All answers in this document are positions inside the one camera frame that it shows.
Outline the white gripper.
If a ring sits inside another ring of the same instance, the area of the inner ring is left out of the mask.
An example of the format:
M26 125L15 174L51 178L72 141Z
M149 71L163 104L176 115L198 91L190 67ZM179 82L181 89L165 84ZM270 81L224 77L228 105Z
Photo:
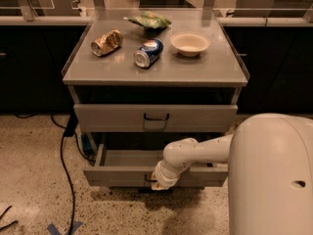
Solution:
M178 182L180 175L189 167L188 164L176 167L166 160L158 162L153 172L152 189L162 191L173 187Z

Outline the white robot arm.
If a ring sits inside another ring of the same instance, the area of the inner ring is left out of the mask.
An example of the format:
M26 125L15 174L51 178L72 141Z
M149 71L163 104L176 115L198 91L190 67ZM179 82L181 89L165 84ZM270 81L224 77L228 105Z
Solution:
M247 118L234 133L163 149L152 188L167 190L195 163L228 165L230 235L313 235L313 120Z

